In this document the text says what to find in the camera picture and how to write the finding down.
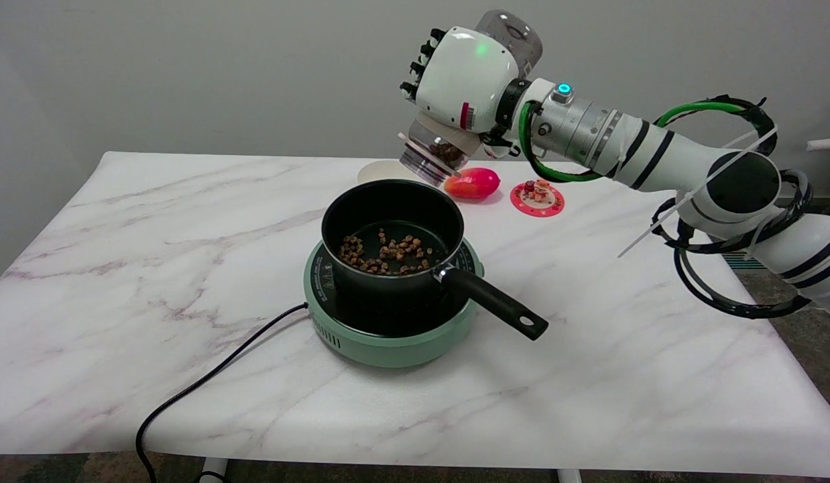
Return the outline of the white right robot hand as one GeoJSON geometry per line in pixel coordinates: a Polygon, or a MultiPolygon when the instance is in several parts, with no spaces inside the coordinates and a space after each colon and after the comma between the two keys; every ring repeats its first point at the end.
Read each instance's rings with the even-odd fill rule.
{"type": "Polygon", "coordinates": [[[400,91],[434,121],[504,146],[501,136],[511,128],[516,102],[530,85],[526,77],[542,49],[540,36],[528,25],[433,28],[400,91]]]}

